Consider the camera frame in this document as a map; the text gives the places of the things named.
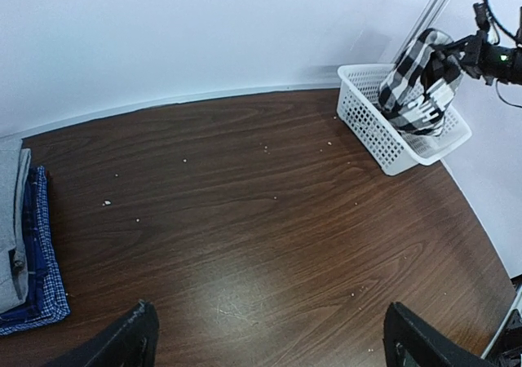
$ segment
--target black and white checkered shirt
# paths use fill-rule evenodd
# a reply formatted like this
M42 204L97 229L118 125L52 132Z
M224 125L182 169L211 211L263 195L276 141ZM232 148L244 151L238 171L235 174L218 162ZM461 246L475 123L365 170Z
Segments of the black and white checkered shirt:
M457 59L437 50L453 40L427 29L400 55L379 89L383 116L402 133L440 135L444 114L462 80Z

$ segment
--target stack of clothes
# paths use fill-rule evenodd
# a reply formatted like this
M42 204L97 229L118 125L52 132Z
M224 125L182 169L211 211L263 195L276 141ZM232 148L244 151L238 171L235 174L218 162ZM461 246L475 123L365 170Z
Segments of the stack of clothes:
M0 335L69 313L51 243L47 177L21 140L0 143Z

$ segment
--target white plastic basket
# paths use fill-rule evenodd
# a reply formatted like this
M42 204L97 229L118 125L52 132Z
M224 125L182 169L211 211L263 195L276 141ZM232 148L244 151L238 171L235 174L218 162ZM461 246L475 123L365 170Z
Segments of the white plastic basket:
M453 106L446 110L440 136L399 134L374 106L378 102L379 85L393 67L393 64L362 64L338 69L343 84L337 114L387 175L397 175L419 163L429 166L471 137L470 127Z

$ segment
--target gray folded shirt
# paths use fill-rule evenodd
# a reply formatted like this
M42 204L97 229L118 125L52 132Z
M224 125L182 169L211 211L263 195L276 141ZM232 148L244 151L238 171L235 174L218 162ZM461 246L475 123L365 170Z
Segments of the gray folded shirt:
M24 303L28 291L22 211L31 151L21 147L21 140L0 142L0 314Z

